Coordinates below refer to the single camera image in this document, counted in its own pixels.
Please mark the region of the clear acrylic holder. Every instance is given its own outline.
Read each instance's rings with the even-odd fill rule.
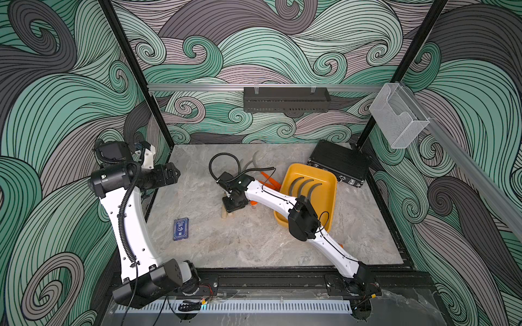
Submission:
[[[429,123],[413,92],[400,83],[384,84],[370,112],[393,149],[408,147]]]

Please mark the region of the aluminum rail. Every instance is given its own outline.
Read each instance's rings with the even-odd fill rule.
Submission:
[[[428,117],[430,123],[426,126],[426,129],[435,137],[453,162],[466,174],[488,202],[491,209],[502,218],[502,222],[522,241],[522,213],[519,208],[500,190],[469,154],[462,149],[438,120],[430,117],[430,114],[413,93],[404,92],[402,95],[404,96],[401,96],[401,98],[413,112],[420,111]]]
[[[152,83],[150,92],[242,92],[245,87],[326,87],[329,92],[378,93],[384,84],[213,84],[213,83]]]

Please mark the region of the gray curved object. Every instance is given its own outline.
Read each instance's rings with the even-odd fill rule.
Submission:
[[[311,188],[310,188],[310,191],[308,192],[308,201],[310,201],[310,199],[312,198],[312,192],[314,191],[315,188],[319,187],[320,185],[322,185],[321,183],[319,184],[315,184],[313,185]]]
[[[293,196],[293,195],[292,195],[293,187],[295,186],[295,184],[297,183],[297,181],[299,181],[299,180],[301,180],[301,179],[304,179],[304,177],[299,177],[299,178],[296,178],[294,181],[292,181],[292,184],[290,185],[290,188],[288,188],[288,196]]]
[[[312,182],[312,181],[313,181],[313,179],[308,179],[308,180],[303,181],[303,183],[299,186],[299,190],[297,191],[297,196],[296,197],[299,198],[299,196],[301,195],[301,191],[303,190],[304,185],[306,185],[307,183]]]

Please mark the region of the black frame post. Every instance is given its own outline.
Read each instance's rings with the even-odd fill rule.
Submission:
[[[409,48],[406,50],[406,54],[404,55],[404,57],[402,57],[402,60],[400,61],[400,64],[397,67],[397,70],[392,76],[390,82],[398,82],[403,79],[404,75],[410,68],[410,65],[413,63],[413,60],[415,60],[417,53],[422,49],[422,46],[428,38],[428,35],[430,35],[431,29],[435,25],[435,22],[437,21],[438,17],[441,15],[442,10],[446,6],[447,2],[448,0],[435,0],[433,2],[433,4],[430,7],[430,10],[426,14],[426,17],[420,24],[417,34],[415,34],[413,41],[411,42]],[[359,136],[357,143],[355,144],[355,147],[358,150],[361,150],[364,143],[368,139],[368,136],[372,132],[374,126],[375,119],[373,118],[373,116],[371,116],[368,122],[366,123],[366,126],[364,127],[361,136]]]
[[[136,78],[136,81],[138,82],[138,86],[140,87],[143,96],[145,97],[145,101],[147,101],[147,104],[149,105],[149,108],[152,111],[152,115],[156,119],[156,123],[158,124],[161,130],[161,133],[165,137],[165,140],[167,141],[169,148],[172,150],[172,148],[174,148],[175,145],[174,140],[170,135],[169,129],[167,127],[167,124],[165,123],[165,120],[163,119],[163,116],[161,115],[161,110],[156,100],[149,93],[149,89],[147,87],[147,79],[145,78],[145,75],[139,67],[138,60],[134,56],[131,44],[127,39],[127,35],[125,35],[122,24],[118,20],[116,11],[114,10],[114,7],[112,6],[110,0],[98,0],[98,2],[100,3],[101,9],[105,14],[105,17],[109,22],[109,25],[111,26],[112,32],[114,33],[114,36],[116,37],[116,40],[118,41],[118,44],[122,49],[125,59],[127,59],[129,68],[132,71],[134,78]]]

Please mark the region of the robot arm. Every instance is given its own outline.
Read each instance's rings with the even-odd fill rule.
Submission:
[[[347,253],[324,230],[308,198],[296,198],[263,187],[259,181],[244,173],[233,177],[223,172],[216,182],[227,194],[222,198],[227,212],[244,208],[251,200],[270,207],[288,219],[288,231],[293,237],[309,242],[334,264],[349,284],[351,292],[361,295],[375,292],[375,286],[367,286],[369,283],[375,284],[368,267]]]
[[[359,261],[348,254],[337,242],[324,230],[320,223],[315,227],[315,221],[318,221],[317,215],[313,216],[310,226],[311,232],[302,232],[296,219],[300,218],[300,213],[295,209],[300,205],[306,205],[305,197],[301,196],[299,200],[296,197],[283,195],[280,192],[272,190],[268,187],[263,187],[257,181],[251,181],[246,190],[245,196],[248,200],[257,201],[265,206],[270,207],[276,212],[289,218],[292,213],[293,219],[289,219],[289,230],[292,235],[301,241],[307,241],[316,247],[322,254],[324,254],[337,268],[339,273],[349,279],[353,279],[359,269]]]
[[[123,284],[113,291],[114,300],[133,308],[141,308],[172,290],[191,292],[199,285],[189,261],[160,258],[148,236],[141,208],[141,191],[176,183],[180,171],[172,163],[154,166],[154,146],[147,142],[137,145],[139,163],[134,162],[126,143],[97,140],[96,154],[102,164],[88,183],[109,215],[120,252]]]

